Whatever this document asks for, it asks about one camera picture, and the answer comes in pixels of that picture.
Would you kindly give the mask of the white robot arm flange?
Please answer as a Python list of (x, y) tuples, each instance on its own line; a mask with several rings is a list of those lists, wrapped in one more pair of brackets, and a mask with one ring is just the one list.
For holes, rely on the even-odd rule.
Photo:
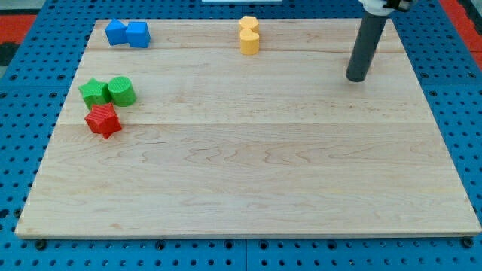
[(366, 12), (374, 16), (388, 16), (393, 11), (408, 12), (417, 0), (358, 0)]

